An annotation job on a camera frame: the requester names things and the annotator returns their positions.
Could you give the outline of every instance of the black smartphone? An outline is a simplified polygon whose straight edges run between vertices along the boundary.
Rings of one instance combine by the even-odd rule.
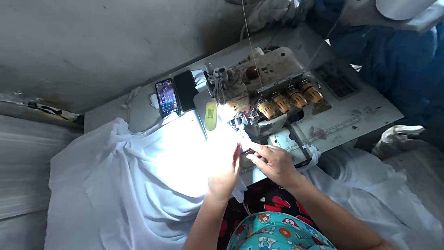
[[[156,83],[156,93],[162,118],[166,117],[171,112],[176,112],[180,115],[180,108],[173,79],[169,78]]]
[[[194,96],[199,93],[197,91],[196,83],[191,71],[187,70],[174,77],[174,85],[177,90],[177,97],[179,98],[180,107],[183,112],[195,109]]]

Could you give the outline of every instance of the concrete wall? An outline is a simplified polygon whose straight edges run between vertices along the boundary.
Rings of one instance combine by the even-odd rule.
[[[243,22],[224,0],[2,0],[0,93],[82,113],[237,42]]]

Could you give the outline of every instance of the blue fabric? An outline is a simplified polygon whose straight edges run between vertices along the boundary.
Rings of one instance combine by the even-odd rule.
[[[325,38],[343,0],[317,0],[307,23]],[[444,124],[444,22],[427,32],[337,24],[328,37],[333,51],[362,65],[359,74],[404,115],[404,125]]]
[[[335,250],[307,223],[285,213],[249,215],[236,227],[228,250]]]

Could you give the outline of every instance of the finger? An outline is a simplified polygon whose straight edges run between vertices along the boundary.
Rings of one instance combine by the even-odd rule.
[[[262,173],[264,173],[266,176],[269,175],[270,167],[265,163],[265,161],[252,154],[247,154],[246,157],[250,159],[259,168],[259,170],[262,171]]]
[[[240,169],[240,158],[237,158],[237,160],[234,162],[234,173],[236,175],[239,175],[239,169]]]
[[[234,150],[234,154],[233,154],[233,161],[236,162],[237,159],[239,159],[239,157],[241,156],[242,153],[242,148],[241,145],[238,143],[236,145],[236,149]]]
[[[275,145],[269,145],[269,144],[267,144],[267,145],[264,145],[264,146],[266,146],[266,147],[269,148],[269,149],[282,149],[282,148],[280,148],[280,147],[278,147],[278,146],[275,146]]]
[[[264,168],[267,164],[265,161],[261,160],[259,157],[252,154],[247,154],[246,157],[253,162],[259,169]]]
[[[250,142],[248,144],[248,146],[252,150],[258,152],[259,155],[261,155],[261,156],[263,156],[265,158],[269,158],[269,157],[271,157],[273,155],[273,152],[269,148],[265,147],[264,145],[257,144],[257,143],[254,143],[254,142]]]

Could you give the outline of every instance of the fabric pile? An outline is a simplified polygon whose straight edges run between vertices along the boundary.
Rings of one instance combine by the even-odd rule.
[[[439,220],[406,186],[404,173],[361,149],[337,147],[303,173],[321,192],[400,250],[442,249]]]
[[[51,160],[45,249],[181,249],[208,189],[205,143],[195,112],[77,138]]]
[[[195,111],[141,133],[117,118],[75,139],[51,159],[45,249],[181,249],[216,164],[211,150]],[[303,174],[399,249],[443,243],[442,225],[405,175],[375,156],[336,148],[319,166],[325,172],[315,165]],[[242,186],[234,196],[243,198]]]

